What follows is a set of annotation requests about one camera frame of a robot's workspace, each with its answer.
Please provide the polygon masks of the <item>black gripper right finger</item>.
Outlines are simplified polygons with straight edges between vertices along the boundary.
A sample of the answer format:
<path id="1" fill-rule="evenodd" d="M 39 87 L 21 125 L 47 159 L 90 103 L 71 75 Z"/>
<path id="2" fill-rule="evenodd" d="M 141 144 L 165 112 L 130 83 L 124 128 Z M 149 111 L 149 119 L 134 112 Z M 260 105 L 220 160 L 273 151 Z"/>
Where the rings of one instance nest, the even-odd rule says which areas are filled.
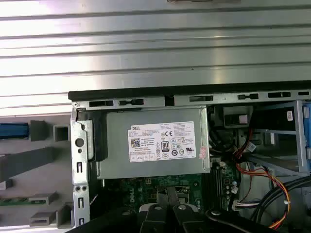
<path id="1" fill-rule="evenodd" d="M 194 205 L 181 203 L 173 188 L 173 213 L 183 233 L 275 233 L 275 230 L 225 210 L 198 212 Z"/>

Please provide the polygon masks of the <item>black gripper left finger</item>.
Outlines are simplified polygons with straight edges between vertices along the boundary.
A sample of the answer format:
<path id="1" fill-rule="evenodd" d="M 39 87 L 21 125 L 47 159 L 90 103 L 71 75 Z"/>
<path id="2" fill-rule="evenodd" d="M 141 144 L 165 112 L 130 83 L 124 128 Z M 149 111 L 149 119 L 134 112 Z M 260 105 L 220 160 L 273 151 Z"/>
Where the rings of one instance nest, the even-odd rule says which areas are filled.
<path id="1" fill-rule="evenodd" d="M 88 223 L 75 227 L 74 233 L 167 233 L 173 204 L 173 188 L 166 188 L 168 201 L 148 203 L 135 213 L 127 207 L 107 212 Z"/>

